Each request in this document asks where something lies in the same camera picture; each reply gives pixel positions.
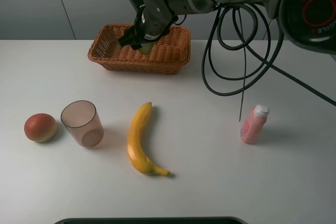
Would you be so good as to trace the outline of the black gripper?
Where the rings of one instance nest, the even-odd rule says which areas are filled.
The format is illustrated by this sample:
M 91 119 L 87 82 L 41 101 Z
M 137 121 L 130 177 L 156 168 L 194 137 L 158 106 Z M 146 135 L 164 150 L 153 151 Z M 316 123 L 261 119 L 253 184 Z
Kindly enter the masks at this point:
M 143 1 L 144 8 L 137 15 L 134 28 L 126 29 L 118 39 L 121 47 L 130 45 L 133 50 L 138 50 L 141 44 L 157 41 L 168 34 L 170 26 L 177 21 L 177 15 L 171 11 L 166 0 Z

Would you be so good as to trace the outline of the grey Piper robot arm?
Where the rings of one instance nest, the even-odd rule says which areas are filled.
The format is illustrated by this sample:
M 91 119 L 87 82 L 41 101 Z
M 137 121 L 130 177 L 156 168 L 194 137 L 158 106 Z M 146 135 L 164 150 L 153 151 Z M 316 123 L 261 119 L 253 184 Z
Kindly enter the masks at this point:
M 284 35 L 296 46 L 335 54 L 335 0 L 130 0 L 137 16 L 118 40 L 139 49 L 167 35 L 180 15 L 207 14 L 219 6 L 264 6 L 277 19 Z

